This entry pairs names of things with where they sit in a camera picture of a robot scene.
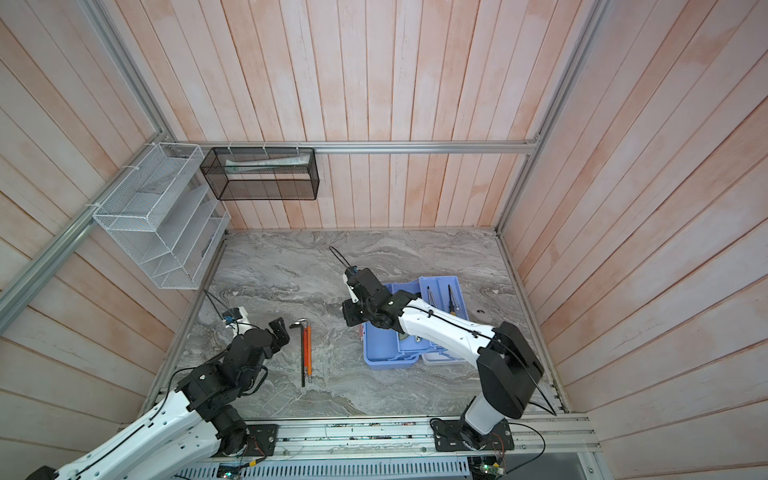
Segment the blue tool box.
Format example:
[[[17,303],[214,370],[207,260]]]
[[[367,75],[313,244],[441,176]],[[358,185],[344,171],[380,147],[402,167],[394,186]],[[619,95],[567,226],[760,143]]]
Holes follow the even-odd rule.
[[[427,287],[431,288],[440,310],[449,312],[448,286],[451,285],[455,296],[459,318],[469,319],[466,303],[463,299],[459,279],[456,276],[420,277],[406,283],[388,283],[385,287],[390,293],[403,290],[415,294],[428,302]],[[463,363],[457,354],[431,341],[422,339],[419,343],[401,341],[403,335],[395,330],[385,330],[365,323],[361,328],[363,341],[363,358],[372,370],[403,369],[415,365],[422,360],[426,365],[450,365]]]

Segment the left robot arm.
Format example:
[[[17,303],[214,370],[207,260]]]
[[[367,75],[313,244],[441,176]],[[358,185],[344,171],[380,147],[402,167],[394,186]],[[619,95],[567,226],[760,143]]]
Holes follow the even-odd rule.
[[[290,342],[284,320],[249,325],[187,375],[151,410],[79,459],[42,466],[30,479],[164,479],[217,453],[243,455],[248,426],[232,402],[256,392],[264,362]]]

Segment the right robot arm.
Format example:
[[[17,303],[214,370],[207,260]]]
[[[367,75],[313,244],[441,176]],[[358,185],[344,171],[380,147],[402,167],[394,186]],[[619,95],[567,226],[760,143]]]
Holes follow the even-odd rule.
[[[544,375],[527,340],[508,322],[496,327],[473,323],[404,291],[348,299],[342,312],[349,326],[369,322],[418,336],[474,365],[481,392],[462,414],[461,428],[468,435],[486,436],[502,420],[521,418]]]

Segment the black handle screwdriver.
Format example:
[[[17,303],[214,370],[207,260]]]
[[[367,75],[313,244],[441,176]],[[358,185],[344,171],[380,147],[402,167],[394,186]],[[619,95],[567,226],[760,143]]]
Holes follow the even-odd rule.
[[[433,307],[437,307],[436,300],[435,300],[435,298],[434,298],[434,296],[432,294],[431,288],[429,286],[427,287],[427,296],[428,296],[428,303],[431,306],[433,306]]]

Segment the red screwdriver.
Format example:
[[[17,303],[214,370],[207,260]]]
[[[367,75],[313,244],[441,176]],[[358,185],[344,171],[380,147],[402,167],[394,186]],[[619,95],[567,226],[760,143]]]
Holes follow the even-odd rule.
[[[311,327],[308,323],[303,325],[303,337],[302,337],[302,358],[305,373],[307,375],[312,374],[312,359],[311,359]]]

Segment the black hex key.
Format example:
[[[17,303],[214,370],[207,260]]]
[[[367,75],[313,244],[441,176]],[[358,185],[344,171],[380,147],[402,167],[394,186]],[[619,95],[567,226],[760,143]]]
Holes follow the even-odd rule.
[[[301,340],[300,340],[300,359],[301,359],[301,387],[304,388],[306,386],[306,379],[307,379],[307,329],[308,329],[308,320],[305,318],[299,319],[292,323],[290,325],[290,329],[299,329]]]

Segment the orange screwdriver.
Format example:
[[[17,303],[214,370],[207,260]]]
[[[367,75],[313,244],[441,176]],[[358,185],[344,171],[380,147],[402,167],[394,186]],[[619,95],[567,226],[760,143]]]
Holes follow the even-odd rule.
[[[308,379],[310,379],[313,374],[313,366],[312,366],[312,329],[309,324],[307,324],[304,328],[303,349],[304,349],[305,375]]]

